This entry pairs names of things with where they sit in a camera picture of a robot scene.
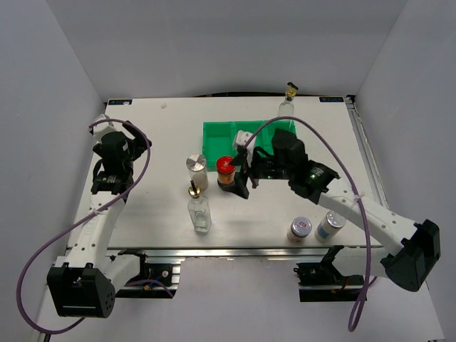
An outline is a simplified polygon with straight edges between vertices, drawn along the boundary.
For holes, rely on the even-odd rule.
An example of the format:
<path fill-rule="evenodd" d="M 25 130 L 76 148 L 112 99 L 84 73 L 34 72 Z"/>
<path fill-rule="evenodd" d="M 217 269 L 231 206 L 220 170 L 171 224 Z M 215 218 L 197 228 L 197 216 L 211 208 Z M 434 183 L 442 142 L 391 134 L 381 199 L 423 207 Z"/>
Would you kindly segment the clear glass cruet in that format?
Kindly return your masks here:
<path fill-rule="evenodd" d="M 199 234 L 206 234 L 212 226 L 209 200 L 202 194 L 201 189 L 193 180 L 188 189 L 190 200 L 187 205 L 194 230 Z"/>

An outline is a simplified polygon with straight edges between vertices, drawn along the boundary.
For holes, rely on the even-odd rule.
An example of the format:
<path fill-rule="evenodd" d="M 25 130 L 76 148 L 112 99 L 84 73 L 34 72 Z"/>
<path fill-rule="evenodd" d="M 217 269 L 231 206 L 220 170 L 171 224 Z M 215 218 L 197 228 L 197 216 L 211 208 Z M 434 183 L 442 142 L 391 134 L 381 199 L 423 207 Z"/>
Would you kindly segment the glass cruet with dark spice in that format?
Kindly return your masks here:
<path fill-rule="evenodd" d="M 279 105 L 278 117 L 293 117 L 294 116 L 294 98 L 298 91 L 298 87 L 292 83 L 287 83 L 287 89 L 284 95 L 284 101 Z"/>

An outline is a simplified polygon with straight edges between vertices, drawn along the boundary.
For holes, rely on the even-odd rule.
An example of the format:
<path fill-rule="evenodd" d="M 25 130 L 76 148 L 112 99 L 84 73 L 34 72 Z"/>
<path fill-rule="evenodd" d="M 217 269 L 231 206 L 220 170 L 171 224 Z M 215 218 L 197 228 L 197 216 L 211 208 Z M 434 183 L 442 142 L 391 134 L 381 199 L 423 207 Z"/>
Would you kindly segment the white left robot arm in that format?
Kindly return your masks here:
<path fill-rule="evenodd" d="M 62 317 L 107 318 L 117 291 L 128 280 L 144 284 L 150 278 L 150 266 L 137 256 L 106 254 L 115 223 L 140 180 L 133 175 L 133 163 L 151 147 L 132 123 L 123 121 L 122 130 L 113 123 L 100 115 L 90 127 L 97 140 L 93 152 L 100 159 L 93 169 L 88 218 L 68 255 L 47 275 L 56 312 Z"/>

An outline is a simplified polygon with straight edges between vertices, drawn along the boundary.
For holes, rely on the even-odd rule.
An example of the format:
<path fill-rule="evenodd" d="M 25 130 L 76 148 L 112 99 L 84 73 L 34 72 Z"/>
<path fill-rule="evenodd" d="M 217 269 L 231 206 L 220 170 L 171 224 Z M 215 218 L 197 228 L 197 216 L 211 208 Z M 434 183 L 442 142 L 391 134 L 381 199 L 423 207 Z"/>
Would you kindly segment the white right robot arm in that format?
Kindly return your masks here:
<path fill-rule="evenodd" d="M 275 131 L 272 153 L 255 146 L 254 139 L 249 132 L 235 135 L 237 154 L 229 164 L 237 171 L 233 181 L 222 186 L 225 192 L 247 199 L 248 185 L 286 180 L 296 195 L 345 217 L 380 243 L 380 253 L 366 257 L 369 266 L 380 267 L 377 276 L 407 291 L 420 289 L 441 255 L 436 223 L 417 223 L 361 196 L 352 179 L 309 159 L 304 143 L 292 132 Z"/>

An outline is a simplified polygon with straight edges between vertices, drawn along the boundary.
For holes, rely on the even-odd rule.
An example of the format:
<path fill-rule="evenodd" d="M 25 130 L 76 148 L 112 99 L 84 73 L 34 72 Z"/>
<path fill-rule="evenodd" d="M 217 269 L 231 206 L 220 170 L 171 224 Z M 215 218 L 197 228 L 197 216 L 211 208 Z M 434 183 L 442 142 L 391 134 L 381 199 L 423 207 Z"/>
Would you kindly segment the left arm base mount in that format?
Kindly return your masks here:
<path fill-rule="evenodd" d="M 117 299 L 171 299 L 180 282 L 181 261 L 124 249 L 109 256 L 108 278 Z"/>

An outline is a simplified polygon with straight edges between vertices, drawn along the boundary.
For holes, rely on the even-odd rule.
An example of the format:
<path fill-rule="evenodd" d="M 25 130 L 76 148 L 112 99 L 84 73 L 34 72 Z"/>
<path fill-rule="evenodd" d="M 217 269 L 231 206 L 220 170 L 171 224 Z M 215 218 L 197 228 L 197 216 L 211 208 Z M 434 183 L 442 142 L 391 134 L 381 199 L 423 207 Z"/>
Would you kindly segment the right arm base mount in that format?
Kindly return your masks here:
<path fill-rule="evenodd" d="M 294 267 L 299 279 L 301 303 L 354 302 L 364 283 L 361 275 L 343 276 L 333 265 L 342 246 L 331 247 L 318 262 L 300 262 Z"/>

